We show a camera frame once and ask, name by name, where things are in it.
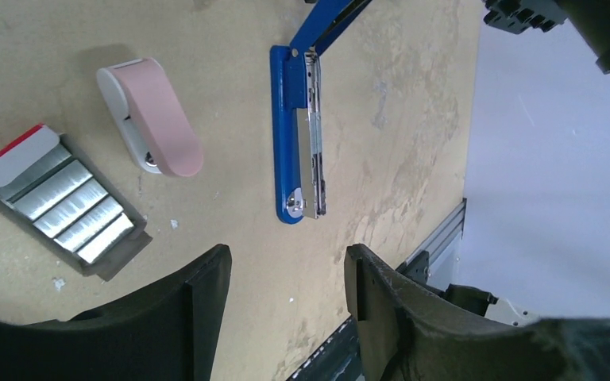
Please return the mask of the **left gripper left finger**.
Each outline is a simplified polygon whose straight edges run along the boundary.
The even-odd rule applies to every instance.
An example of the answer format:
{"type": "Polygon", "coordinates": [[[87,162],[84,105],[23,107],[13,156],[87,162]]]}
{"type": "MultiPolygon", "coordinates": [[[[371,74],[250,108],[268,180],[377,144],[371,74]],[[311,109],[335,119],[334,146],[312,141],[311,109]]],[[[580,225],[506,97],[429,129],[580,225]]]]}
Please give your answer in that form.
{"type": "Polygon", "coordinates": [[[208,380],[231,268],[230,248],[218,244],[68,321],[0,321],[0,380],[208,380]]]}

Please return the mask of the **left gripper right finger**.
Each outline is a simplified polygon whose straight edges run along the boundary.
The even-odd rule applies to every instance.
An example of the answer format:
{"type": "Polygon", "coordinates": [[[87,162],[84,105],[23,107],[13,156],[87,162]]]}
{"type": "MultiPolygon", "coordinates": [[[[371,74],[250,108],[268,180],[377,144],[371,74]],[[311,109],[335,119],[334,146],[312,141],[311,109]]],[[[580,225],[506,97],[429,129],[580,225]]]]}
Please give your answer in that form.
{"type": "Polygon", "coordinates": [[[363,244],[346,249],[345,288],[368,380],[610,380],[610,318],[493,321],[363,244]]]}

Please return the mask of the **pink white eraser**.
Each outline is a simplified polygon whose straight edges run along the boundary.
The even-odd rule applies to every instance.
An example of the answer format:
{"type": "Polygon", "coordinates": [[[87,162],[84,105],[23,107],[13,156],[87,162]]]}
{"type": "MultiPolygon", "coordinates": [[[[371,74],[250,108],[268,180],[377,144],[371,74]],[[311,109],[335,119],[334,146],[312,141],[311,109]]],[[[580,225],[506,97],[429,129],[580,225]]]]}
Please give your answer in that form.
{"type": "Polygon", "coordinates": [[[101,67],[98,88],[134,163],[147,173],[192,177],[203,149],[157,60],[140,58],[101,67]]]}

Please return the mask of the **blue lighter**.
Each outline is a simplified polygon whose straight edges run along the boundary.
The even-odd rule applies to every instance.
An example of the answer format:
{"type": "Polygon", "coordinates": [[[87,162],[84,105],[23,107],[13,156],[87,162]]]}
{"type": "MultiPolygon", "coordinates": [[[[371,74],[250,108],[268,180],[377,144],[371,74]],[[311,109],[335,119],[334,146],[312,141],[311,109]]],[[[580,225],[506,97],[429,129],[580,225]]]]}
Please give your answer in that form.
{"type": "Polygon", "coordinates": [[[367,1],[311,4],[291,42],[269,51],[276,215],[289,225],[326,214],[321,57],[368,6],[367,1]]]}

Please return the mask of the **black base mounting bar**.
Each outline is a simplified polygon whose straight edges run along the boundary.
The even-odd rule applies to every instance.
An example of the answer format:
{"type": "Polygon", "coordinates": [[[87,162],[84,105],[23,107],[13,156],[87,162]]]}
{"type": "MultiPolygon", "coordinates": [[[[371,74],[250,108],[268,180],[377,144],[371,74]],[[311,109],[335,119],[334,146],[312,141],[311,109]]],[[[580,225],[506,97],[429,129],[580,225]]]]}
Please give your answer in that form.
{"type": "MultiPolygon", "coordinates": [[[[426,286],[446,301],[474,314],[484,316],[498,298],[476,287],[451,283],[457,252],[447,249],[440,254],[418,250],[397,271],[426,286]]],[[[357,324],[348,318],[294,371],[290,380],[360,380],[363,378],[357,324]]]]}

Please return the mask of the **front aluminium rail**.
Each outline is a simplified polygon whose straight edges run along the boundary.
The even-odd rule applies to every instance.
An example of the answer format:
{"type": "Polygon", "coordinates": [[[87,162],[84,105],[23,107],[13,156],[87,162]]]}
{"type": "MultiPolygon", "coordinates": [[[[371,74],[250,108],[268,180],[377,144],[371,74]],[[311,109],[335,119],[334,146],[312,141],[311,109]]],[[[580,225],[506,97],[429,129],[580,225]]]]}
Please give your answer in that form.
{"type": "Polygon", "coordinates": [[[399,265],[397,271],[412,279],[429,279],[431,268],[442,266],[444,260],[457,255],[458,245],[464,232],[467,199],[461,202],[399,265]]]}

